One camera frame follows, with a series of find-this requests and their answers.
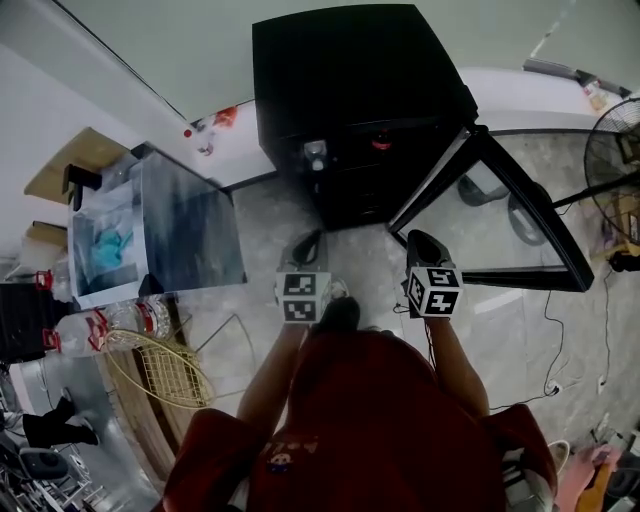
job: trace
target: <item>glass panel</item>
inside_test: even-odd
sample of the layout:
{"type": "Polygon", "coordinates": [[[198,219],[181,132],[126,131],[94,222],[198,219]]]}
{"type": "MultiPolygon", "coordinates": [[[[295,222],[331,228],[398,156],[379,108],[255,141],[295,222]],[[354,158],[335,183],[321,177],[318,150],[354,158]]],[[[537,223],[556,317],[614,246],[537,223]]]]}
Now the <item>glass panel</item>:
{"type": "Polygon", "coordinates": [[[460,270],[566,270],[502,181],[477,162],[400,233],[419,229],[444,244],[460,270]]]}

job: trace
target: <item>red object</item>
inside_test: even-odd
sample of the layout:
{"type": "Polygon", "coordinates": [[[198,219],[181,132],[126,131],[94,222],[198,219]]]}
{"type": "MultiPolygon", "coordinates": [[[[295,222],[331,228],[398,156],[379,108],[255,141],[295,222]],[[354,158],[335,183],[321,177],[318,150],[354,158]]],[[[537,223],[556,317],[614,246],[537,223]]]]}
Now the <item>red object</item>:
{"type": "Polygon", "coordinates": [[[60,335],[53,329],[42,329],[42,345],[60,352],[60,335]]]}
{"type": "Polygon", "coordinates": [[[140,314],[144,320],[144,332],[147,334],[153,332],[153,318],[149,313],[149,308],[144,304],[136,304],[136,306],[140,310],[140,314]]]}
{"type": "Polygon", "coordinates": [[[304,343],[299,360],[287,421],[266,446],[220,411],[193,417],[166,512],[222,510],[249,474],[254,512],[504,510],[500,466],[513,446],[525,447],[525,466],[555,490],[551,454],[526,406],[470,417],[403,341],[323,334],[304,343]]]}
{"type": "Polygon", "coordinates": [[[216,119],[213,122],[214,126],[224,126],[231,128],[238,116],[238,107],[229,107],[216,113],[216,119]]]}
{"type": "Polygon", "coordinates": [[[380,130],[380,133],[371,140],[371,145],[380,151],[386,151],[391,148],[391,140],[387,130],[380,130]]]}
{"type": "Polygon", "coordinates": [[[51,270],[39,270],[36,272],[36,290],[51,290],[53,286],[53,274],[51,270]]]}

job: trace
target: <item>electric cable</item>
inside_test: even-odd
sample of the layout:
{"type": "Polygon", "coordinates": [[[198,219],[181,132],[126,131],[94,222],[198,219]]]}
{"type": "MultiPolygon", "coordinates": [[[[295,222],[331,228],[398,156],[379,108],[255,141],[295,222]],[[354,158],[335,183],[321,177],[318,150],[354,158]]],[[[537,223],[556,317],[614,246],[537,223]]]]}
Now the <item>electric cable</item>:
{"type": "MultiPolygon", "coordinates": [[[[544,318],[550,322],[556,322],[558,324],[560,324],[560,348],[558,349],[558,353],[556,354],[556,356],[553,358],[553,361],[551,361],[551,364],[549,365],[549,369],[547,370],[547,375],[545,376],[544,379],[544,383],[543,383],[543,388],[542,388],[542,395],[538,395],[538,396],[534,396],[533,398],[528,398],[527,400],[522,400],[521,402],[515,402],[513,404],[510,405],[500,405],[498,407],[490,407],[489,410],[490,411],[497,411],[498,409],[505,409],[507,407],[511,407],[513,405],[518,405],[518,404],[528,404],[529,402],[533,402],[534,400],[540,400],[542,398],[548,398],[551,396],[555,396],[557,395],[560,391],[555,391],[552,393],[547,392],[548,386],[549,386],[549,378],[551,375],[551,370],[553,369],[554,365],[556,364],[556,361],[558,360],[558,358],[560,357],[560,354],[562,354],[562,349],[564,348],[564,322],[562,320],[559,320],[558,318],[551,318],[548,315],[548,309],[549,309],[549,301],[551,299],[551,292],[552,290],[549,290],[549,294],[547,295],[547,302],[544,305],[544,318]]],[[[557,375],[560,371],[562,371],[562,368],[556,372],[555,375],[557,375]]]]}
{"type": "Polygon", "coordinates": [[[611,276],[613,269],[609,270],[609,273],[604,278],[604,292],[606,296],[605,306],[604,306],[604,346],[607,349],[607,371],[604,374],[604,379],[602,384],[606,384],[609,379],[609,368],[611,367],[611,347],[609,346],[609,284],[607,283],[607,279],[611,276]]]}
{"type": "Polygon", "coordinates": [[[402,306],[399,302],[396,302],[396,305],[393,306],[393,312],[396,315],[403,315],[409,311],[411,311],[411,309],[408,306],[402,306]]]}
{"type": "Polygon", "coordinates": [[[567,209],[566,209],[565,211],[563,211],[562,213],[559,213],[559,214],[558,214],[558,216],[559,216],[559,217],[562,217],[563,215],[566,215],[566,213],[567,213],[569,210],[571,210],[571,207],[572,207],[574,204],[575,204],[575,203],[571,203],[571,204],[567,207],[567,209]]]}

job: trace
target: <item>black cable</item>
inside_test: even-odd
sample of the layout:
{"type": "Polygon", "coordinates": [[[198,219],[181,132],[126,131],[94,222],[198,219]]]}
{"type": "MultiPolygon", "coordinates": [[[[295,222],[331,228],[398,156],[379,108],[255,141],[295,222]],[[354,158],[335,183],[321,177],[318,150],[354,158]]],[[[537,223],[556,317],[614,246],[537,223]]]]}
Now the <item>black cable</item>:
{"type": "Polygon", "coordinates": [[[556,364],[556,361],[560,357],[560,354],[562,354],[562,349],[564,347],[564,322],[562,320],[557,319],[557,318],[550,318],[549,315],[547,314],[547,309],[549,307],[549,300],[550,299],[551,299],[551,290],[549,290],[549,295],[547,295],[547,303],[544,306],[544,317],[545,317],[546,320],[549,320],[550,322],[556,322],[556,323],[560,324],[560,349],[558,350],[558,353],[556,354],[556,357],[553,358],[553,361],[551,362],[551,365],[549,366],[549,369],[547,370],[547,376],[544,379],[544,388],[542,389],[542,392],[544,393],[545,396],[553,396],[553,395],[550,395],[549,393],[547,393],[547,387],[549,386],[549,375],[551,375],[551,369],[553,368],[553,365],[556,364]]]}
{"type": "Polygon", "coordinates": [[[558,360],[558,358],[560,357],[560,354],[562,354],[562,349],[564,348],[564,322],[562,320],[558,320],[557,318],[551,318],[548,315],[548,308],[549,308],[549,300],[551,299],[551,292],[552,290],[549,290],[549,295],[547,295],[547,302],[544,305],[544,318],[546,320],[549,320],[550,322],[556,322],[558,324],[560,324],[560,348],[558,349],[558,353],[556,354],[556,357],[553,358],[553,361],[551,361],[551,364],[549,365],[549,369],[547,370],[547,375],[544,379],[544,383],[543,383],[543,388],[542,388],[542,395],[539,396],[534,396],[533,398],[529,398],[527,400],[523,400],[522,402],[515,402],[511,405],[500,405],[498,407],[490,407],[489,410],[490,411],[496,411],[498,409],[504,409],[506,407],[511,407],[513,405],[517,405],[517,404],[527,404],[529,402],[533,402],[534,400],[539,400],[541,398],[548,398],[550,396],[555,396],[558,394],[559,391],[553,392],[553,393],[548,393],[547,392],[547,387],[549,386],[549,376],[551,375],[551,370],[553,369],[554,365],[556,364],[556,361],[558,360]]]}
{"type": "Polygon", "coordinates": [[[604,374],[604,380],[602,384],[606,384],[609,379],[609,368],[611,366],[611,347],[609,346],[609,285],[607,279],[613,272],[613,269],[609,270],[609,273],[604,278],[604,292],[606,294],[606,302],[604,306],[604,346],[607,348],[607,371],[604,374]]]}
{"type": "Polygon", "coordinates": [[[558,215],[560,217],[562,217],[563,215],[565,215],[570,209],[571,207],[574,205],[575,203],[571,203],[569,206],[567,206],[567,209],[565,211],[563,211],[562,213],[559,213],[558,215]]]}
{"type": "Polygon", "coordinates": [[[403,315],[404,313],[408,313],[411,309],[407,306],[402,306],[399,302],[396,302],[396,305],[393,306],[393,312],[396,315],[403,315]]]}
{"type": "Polygon", "coordinates": [[[505,409],[507,407],[513,407],[514,405],[520,405],[520,404],[528,404],[529,402],[533,402],[534,400],[539,400],[540,398],[547,398],[553,396],[553,394],[551,395],[540,395],[540,396],[534,396],[533,398],[528,398],[527,400],[523,400],[522,402],[514,402],[510,405],[499,405],[498,407],[489,407],[490,411],[497,411],[498,409],[505,409]]]}
{"type": "Polygon", "coordinates": [[[51,395],[49,394],[49,385],[47,384],[47,370],[44,367],[44,359],[40,360],[40,371],[42,372],[42,385],[47,393],[47,400],[49,401],[49,407],[54,409],[53,403],[51,403],[51,395]]]}

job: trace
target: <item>fan stand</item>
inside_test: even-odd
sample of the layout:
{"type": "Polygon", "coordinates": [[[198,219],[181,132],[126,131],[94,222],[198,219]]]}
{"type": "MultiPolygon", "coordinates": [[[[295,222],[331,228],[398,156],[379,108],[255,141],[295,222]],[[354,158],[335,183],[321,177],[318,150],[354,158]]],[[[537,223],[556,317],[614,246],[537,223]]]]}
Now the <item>fan stand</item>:
{"type": "Polygon", "coordinates": [[[626,176],[618,178],[617,180],[610,181],[609,183],[603,183],[602,185],[596,185],[594,187],[587,187],[582,192],[578,192],[577,194],[573,194],[572,196],[565,197],[564,199],[560,199],[551,204],[554,208],[567,206],[569,204],[575,203],[576,201],[580,201],[581,199],[594,197],[598,194],[602,194],[603,192],[609,192],[610,190],[616,189],[618,187],[631,185],[636,182],[640,183],[640,170],[627,174],[626,176]]]}

